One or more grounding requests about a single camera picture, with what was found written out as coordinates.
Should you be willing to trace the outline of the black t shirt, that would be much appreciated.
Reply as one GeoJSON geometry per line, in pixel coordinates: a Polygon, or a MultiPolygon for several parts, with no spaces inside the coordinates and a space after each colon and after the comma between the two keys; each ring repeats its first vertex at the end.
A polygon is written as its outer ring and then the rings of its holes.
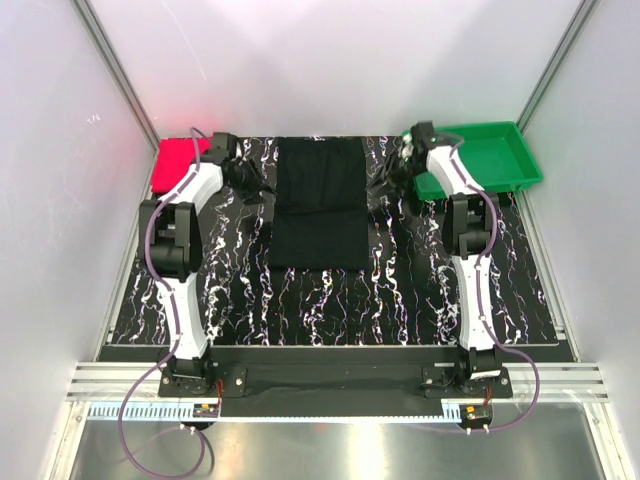
{"type": "Polygon", "coordinates": [[[358,137],[280,137],[269,248],[274,269],[368,266],[366,157],[358,137]]]}

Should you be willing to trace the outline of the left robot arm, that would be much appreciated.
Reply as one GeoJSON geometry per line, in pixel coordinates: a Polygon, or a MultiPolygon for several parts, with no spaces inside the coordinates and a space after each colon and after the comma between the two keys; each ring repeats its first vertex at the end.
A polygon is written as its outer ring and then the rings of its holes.
{"type": "Polygon", "coordinates": [[[274,192],[249,159],[196,161],[168,193],[139,207],[140,257],[154,281],[169,329],[169,351],[158,361],[162,396],[219,392],[200,318],[197,273],[203,261],[199,213],[225,187],[245,203],[257,203],[264,192],[274,192]]]}

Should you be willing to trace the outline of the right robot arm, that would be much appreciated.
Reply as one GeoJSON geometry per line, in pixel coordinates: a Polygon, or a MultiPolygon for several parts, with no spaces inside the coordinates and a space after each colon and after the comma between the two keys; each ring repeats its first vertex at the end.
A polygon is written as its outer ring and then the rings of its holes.
{"type": "Polygon", "coordinates": [[[393,186],[428,172],[447,195],[442,224],[443,247],[451,256],[458,281],[461,311],[457,358],[445,381],[466,396],[482,396],[501,374],[493,328],[489,272],[497,239],[497,208],[464,166],[459,148],[431,139],[425,146],[403,140],[371,186],[393,186]]]}

